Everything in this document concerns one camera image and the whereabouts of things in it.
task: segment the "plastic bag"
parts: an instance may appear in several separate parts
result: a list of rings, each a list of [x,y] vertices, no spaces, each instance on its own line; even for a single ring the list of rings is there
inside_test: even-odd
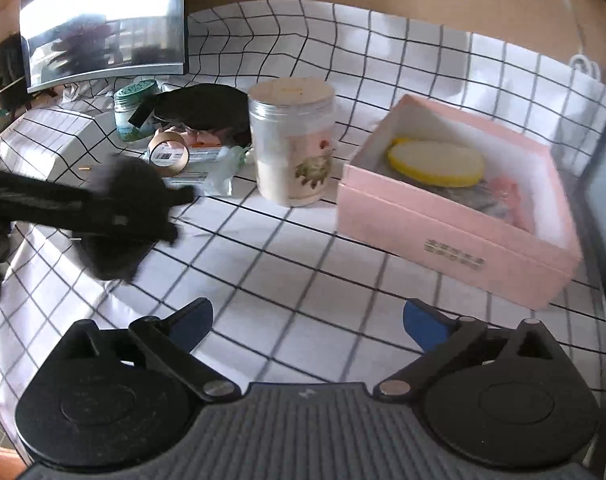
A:
[[[197,196],[231,196],[232,179],[244,158],[240,146],[190,149],[190,161],[178,175],[165,178],[167,186],[193,186]],[[154,158],[180,156],[182,148],[160,146]]]

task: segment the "pink box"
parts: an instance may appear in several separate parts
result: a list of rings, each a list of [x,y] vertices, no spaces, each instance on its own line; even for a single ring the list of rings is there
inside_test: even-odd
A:
[[[535,234],[393,178],[396,137],[440,140],[483,153],[488,172],[518,182]],[[447,105],[404,96],[345,165],[338,232],[528,308],[545,308],[582,260],[549,148]]]

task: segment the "metal screw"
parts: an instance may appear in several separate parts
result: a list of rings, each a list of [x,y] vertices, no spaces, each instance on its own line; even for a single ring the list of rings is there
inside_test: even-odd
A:
[[[405,381],[399,380],[385,381],[384,383],[381,383],[378,388],[383,395],[393,397],[407,394],[412,389]]]
[[[225,397],[235,389],[234,383],[230,381],[210,381],[203,386],[203,391],[210,397]]]

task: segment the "green lid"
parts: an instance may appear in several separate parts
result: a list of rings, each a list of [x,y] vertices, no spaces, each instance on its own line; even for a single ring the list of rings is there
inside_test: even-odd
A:
[[[155,94],[157,88],[154,79],[145,79],[121,88],[114,94],[114,99],[120,102],[142,101],[148,95]]]

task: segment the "white cable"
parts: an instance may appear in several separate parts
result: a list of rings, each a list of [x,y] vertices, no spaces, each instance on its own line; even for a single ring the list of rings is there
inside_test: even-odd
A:
[[[571,0],[562,0],[562,1],[565,4],[565,7],[567,8],[568,12],[574,18],[574,24],[576,25],[576,34],[578,35],[578,39],[579,39],[579,53],[570,58],[569,65],[572,68],[578,70],[579,72],[583,72],[584,74],[587,74],[591,78],[594,78],[595,80],[600,81],[600,67],[598,66],[598,64],[596,62],[592,61],[590,58],[588,58],[584,54],[585,44],[586,44],[585,33],[583,32],[582,27],[580,26],[579,17],[576,14],[576,10],[574,9],[574,6],[572,5],[572,1]]]

